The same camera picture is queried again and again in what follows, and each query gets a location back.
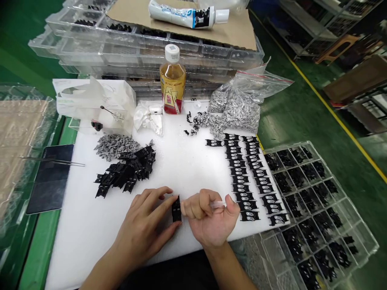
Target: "white bottle cap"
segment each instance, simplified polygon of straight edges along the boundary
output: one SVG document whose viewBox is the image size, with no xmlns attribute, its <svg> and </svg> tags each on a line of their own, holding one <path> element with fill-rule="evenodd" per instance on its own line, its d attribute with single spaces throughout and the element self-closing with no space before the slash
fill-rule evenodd
<svg viewBox="0 0 387 290">
<path fill-rule="evenodd" d="M 167 62 L 179 62 L 180 49 L 175 44 L 167 44 L 165 46 L 165 59 Z"/>
<path fill-rule="evenodd" d="M 222 9 L 215 11 L 215 23 L 227 23 L 229 20 L 229 9 Z"/>
</svg>

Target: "cardboard sheet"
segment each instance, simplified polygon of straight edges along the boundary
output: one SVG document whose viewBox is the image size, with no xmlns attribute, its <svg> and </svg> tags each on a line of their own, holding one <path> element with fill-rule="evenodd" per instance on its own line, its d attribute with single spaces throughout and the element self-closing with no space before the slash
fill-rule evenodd
<svg viewBox="0 0 387 290">
<path fill-rule="evenodd" d="M 195 3 L 179 0 L 156 0 L 158 4 L 165 4 L 174 8 L 197 8 Z M 240 15 L 230 14 L 228 23 L 214 24 L 212 29 L 191 29 L 168 22 L 150 18 L 148 0 L 118 0 L 107 15 L 116 21 L 140 24 L 152 29 L 190 35 L 202 39 L 209 39 L 227 43 L 240 48 L 257 50 L 254 30 L 249 13 L 245 10 Z"/>
</svg>

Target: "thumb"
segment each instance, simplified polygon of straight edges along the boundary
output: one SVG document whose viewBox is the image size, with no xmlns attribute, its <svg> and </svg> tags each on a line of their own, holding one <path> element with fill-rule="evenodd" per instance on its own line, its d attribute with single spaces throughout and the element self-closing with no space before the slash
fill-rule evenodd
<svg viewBox="0 0 387 290">
<path fill-rule="evenodd" d="M 173 237 L 177 228 L 181 224 L 182 222 L 174 222 L 156 238 L 156 240 L 150 247 L 150 252 L 152 253 L 152 256 L 157 254 L 161 250 L 161 248 Z"/>
<path fill-rule="evenodd" d="M 238 216 L 239 212 L 241 211 L 239 205 L 233 201 L 230 195 L 226 195 L 226 209 L 225 213 L 230 216 Z"/>
</svg>

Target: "toothpaste tube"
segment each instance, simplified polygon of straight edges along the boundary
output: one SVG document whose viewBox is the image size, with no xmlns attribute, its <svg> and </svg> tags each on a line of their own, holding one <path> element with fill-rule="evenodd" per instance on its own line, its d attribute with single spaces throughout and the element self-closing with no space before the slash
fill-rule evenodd
<svg viewBox="0 0 387 290">
<path fill-rule="evenodd" d="M 206 9 L 176 9 L 159 5 L 151 0 L 148 5 L 149 15 L 153 19 L 170 22 L 192 29 L 210 29 L 215 23 L 227 23 L 229 10 L 216 10 L 213 6 Z"/>
</svg>

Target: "wooden stool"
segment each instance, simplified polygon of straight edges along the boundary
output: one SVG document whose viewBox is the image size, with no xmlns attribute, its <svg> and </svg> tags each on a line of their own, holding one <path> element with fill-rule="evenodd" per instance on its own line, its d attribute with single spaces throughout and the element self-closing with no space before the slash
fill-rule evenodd
<svg viewBox="0 0 387 290">
<path fill-rule="evenodd" d="M 350 34 L 344 35 L 342 38 L 340 38 L 338 41 L 335 42 L 335 44 L 332 45 L 331 48 L 329 48 L 326 52 L 320 55 L 320 57 L 315 61 L 315 64 L 319 64 L 323 60 L 329 60 L 330 63 L 328 66 L 334 62 L 338 57 L 340 57 L 344 52 L 346 52 L 351 46 L 355 44 L 355 42 L 359 39 L 357 36 L 353 36 Z M 340 46 L 342 46 L 345 43 L 349 43 L 349 45 L 338 55 L 331 55 L 335 52 L 336 49 L 338 49 Z"/>
</svg>

